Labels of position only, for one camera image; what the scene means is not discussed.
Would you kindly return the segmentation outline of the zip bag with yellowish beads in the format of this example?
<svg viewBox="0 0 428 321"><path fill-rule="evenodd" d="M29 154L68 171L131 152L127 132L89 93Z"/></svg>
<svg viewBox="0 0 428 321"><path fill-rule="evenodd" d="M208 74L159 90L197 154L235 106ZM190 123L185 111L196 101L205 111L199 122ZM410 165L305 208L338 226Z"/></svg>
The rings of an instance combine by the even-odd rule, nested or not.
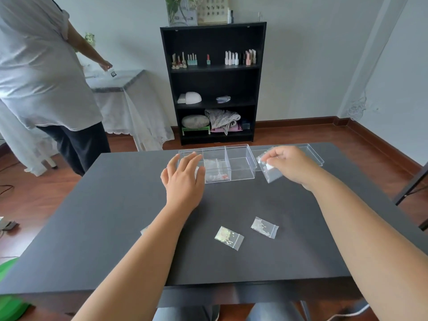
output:
<svg viewBox="0 0 428 321"><path fill-rule="evenodd" d="M215 239L238 251L243 243L244 236L221 226L215 236Z"/></svg>

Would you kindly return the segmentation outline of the nail colour display board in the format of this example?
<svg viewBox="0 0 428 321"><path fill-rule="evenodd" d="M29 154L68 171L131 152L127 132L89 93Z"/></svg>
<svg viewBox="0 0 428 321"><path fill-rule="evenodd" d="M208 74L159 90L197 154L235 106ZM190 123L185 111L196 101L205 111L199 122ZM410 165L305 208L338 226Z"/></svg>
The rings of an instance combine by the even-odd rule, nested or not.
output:
<svg viewBox="0 0 428 321"><path fill-rule="evenodd" d="M197 0L198 25L227 24L229 0Z"/></svg>

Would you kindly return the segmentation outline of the person's left forearm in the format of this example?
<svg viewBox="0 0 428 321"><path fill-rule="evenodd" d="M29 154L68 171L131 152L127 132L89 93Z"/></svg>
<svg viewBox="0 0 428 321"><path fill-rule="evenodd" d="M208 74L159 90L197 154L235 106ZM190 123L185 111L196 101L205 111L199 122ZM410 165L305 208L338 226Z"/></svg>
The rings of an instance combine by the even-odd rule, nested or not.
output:
<svg viewBox="0 0 428 321"><path fill-rule="evenodd" d="M180 233L197 206L167 203L72 321L152 321Z"/></svg>

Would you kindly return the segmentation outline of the row of white nail bottles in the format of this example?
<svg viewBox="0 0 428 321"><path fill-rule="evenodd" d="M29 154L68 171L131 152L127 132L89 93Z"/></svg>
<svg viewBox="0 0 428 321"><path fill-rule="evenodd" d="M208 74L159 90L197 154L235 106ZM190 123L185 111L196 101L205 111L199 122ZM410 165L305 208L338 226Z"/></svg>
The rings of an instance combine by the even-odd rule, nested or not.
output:
<svg viewBox="0 0 428 321"><path fill-rule="evenodd" d="M224 64L226 66L254 66L257 64L257 51L255 49L249 49L243 53L225 51Z"/></svg>

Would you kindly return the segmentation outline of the glass vase with white flowers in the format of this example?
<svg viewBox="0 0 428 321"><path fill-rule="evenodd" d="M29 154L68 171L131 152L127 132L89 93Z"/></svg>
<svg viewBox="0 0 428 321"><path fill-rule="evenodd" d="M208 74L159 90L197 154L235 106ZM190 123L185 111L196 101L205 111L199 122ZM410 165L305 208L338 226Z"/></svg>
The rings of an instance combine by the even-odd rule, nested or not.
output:
<svg viewBox="0 0 428 321"><path fill-rule="evenodd" d="M165 0L169 26L197 26L199 0Z"/></svg>

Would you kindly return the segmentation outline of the green plastic object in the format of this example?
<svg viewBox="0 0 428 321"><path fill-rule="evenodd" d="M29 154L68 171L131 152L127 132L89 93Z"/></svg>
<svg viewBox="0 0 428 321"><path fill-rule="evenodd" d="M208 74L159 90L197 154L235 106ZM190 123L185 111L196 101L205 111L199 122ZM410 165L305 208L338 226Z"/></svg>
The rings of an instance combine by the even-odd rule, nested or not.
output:
<svg viewBox="0 0 428 321"><path fill-rule="evenodd" d="M0 282L15 265L18 257L0 264ZM18 321L30 307L29 303L13 296L0 296L0 321Z"/></svg>

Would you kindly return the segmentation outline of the grey foot pedal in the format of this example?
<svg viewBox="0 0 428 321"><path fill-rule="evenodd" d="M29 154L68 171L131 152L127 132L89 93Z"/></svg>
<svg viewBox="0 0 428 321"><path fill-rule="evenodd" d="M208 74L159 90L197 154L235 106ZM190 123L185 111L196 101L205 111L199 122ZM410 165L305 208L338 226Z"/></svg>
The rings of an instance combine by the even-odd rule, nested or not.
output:
<svg viewBox="0 0 428 321"><path fill-rule="evenodd" d="M5 217L0 216L0 231L11 231L18 225L19 223L17 223L16 221L7 220Z"/></svg>

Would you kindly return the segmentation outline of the clear acrylic compartment box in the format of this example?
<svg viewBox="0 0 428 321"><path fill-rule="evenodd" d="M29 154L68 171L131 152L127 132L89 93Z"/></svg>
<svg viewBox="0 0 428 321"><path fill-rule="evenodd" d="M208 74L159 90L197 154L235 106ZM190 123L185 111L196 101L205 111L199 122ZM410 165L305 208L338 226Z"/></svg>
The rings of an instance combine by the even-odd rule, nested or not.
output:
<svg viewBox="0 0 428 321"><path fill-rule="evenodd" d="M230 181L241 181L255 178L257 163L248 144L183 149L179 150L179 160L192 152L196 152L198 155L202 156L201 160L198 162L198 167L204 167L204 160L207 159L228 161L232 169Z"/></svg>

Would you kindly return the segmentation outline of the person's jeans legs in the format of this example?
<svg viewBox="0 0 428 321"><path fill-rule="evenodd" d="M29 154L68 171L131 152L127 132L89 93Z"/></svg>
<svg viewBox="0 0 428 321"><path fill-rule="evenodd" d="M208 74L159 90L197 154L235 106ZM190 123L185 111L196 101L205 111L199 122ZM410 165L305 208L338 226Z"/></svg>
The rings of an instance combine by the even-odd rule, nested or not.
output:
<svg viewBox="0 0 428 321"><path fill-rule="evenodd" d="M218 321L220 305L158 308L152 321ZM245 321L305 321L291 302L260 302Z"/></svg>

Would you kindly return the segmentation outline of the black metal furniture frame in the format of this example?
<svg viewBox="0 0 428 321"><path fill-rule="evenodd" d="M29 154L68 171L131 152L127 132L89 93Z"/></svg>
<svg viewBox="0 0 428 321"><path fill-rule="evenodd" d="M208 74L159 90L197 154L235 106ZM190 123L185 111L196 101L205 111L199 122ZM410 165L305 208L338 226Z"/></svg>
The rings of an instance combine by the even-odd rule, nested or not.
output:
<svg viewBox="0 0 428 321"><path fill-rule="evenodd" d="M427 185L416 189L420 183L423 181L427 182ZM410 195L416 194L420 191L428 190L428 162L421 168L419 172L411 179L408 185L406 185L394 198L393 203L398 206L404 199Z"/></svg>

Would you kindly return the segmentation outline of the white nail lamp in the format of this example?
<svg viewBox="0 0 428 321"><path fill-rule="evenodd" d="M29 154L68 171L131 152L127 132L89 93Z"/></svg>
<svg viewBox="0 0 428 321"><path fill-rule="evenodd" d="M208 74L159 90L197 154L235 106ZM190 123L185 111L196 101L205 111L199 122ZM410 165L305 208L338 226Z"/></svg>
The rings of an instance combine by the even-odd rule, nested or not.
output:
<svg viewBox="0 0 428 321"><path fill-rule="evenodd" d="M197 104L200 102L202 102L201 95L193 91L180 94L177 100L178 104L186 104L186 105Z"/></svg>

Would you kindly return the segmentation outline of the person's right hand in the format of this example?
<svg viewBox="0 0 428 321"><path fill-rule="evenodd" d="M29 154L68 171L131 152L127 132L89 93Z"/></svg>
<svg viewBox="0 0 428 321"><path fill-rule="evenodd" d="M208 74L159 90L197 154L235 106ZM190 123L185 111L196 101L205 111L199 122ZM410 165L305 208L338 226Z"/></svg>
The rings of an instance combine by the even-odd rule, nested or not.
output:
<svg viewBox="0 0 428 321"><path fill-rule="evenodd" d="M280 167L275 168L308 191L318 189L328 179L328 173L296 146L276 146L264 155L274 156L280 157Z"/></svg>

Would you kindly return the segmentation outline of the black bookshelf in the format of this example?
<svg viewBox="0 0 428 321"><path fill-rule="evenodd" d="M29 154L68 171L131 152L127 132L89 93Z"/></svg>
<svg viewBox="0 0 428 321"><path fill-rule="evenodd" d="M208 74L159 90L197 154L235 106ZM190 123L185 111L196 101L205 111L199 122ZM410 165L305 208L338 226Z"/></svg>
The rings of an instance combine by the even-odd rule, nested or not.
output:
<svg viewBox="0 0 428 321"><path fill-rule="evenodd" d="M168 67L168 78L172 92L175 116L180 129L181 145L211 143L248 143L254 140L255 121L258 109L261 71L265 48L267 22L232 23L206 26L161 27L160 34ZM225 51L243 53L257 51L254 66L226 66ZM195 53L196 68L171 69L172 54ZM206 55L211 65L206 65ZM197 92L202 102L178 104L180 94ZM216 98L230 96L231 101L217 103ZM250 130L228 133L181 133L181 120L188 115L203 115L205 109L223 109L237 112L241 118L251 122Z"/></svg>

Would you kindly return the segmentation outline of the zip bag with white beads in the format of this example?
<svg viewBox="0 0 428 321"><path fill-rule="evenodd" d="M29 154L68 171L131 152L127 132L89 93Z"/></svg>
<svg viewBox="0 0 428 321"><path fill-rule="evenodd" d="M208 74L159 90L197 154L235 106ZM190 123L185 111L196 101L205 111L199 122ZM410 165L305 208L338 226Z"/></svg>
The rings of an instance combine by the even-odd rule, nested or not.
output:
<svg viewBox="0 0 428 321"><path fill-rule="evenodd" d="M251 225L251 229L268 238L275 239L279 226L256 217Z"/></svg>

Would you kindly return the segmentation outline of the row of pastel nail bottles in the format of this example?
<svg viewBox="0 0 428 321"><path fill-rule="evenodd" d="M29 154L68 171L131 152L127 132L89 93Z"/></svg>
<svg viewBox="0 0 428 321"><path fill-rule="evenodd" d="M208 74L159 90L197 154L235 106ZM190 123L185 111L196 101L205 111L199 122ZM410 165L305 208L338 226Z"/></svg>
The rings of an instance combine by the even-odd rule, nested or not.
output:
<svg viewBox="0 0 428 321"><path fill-rule="evenodd" d="M198 61L195 53L185 54L182 52L181 55L177 55L176 53L172 54L171 69L173 70L193 69L197 66Z"/></svg>

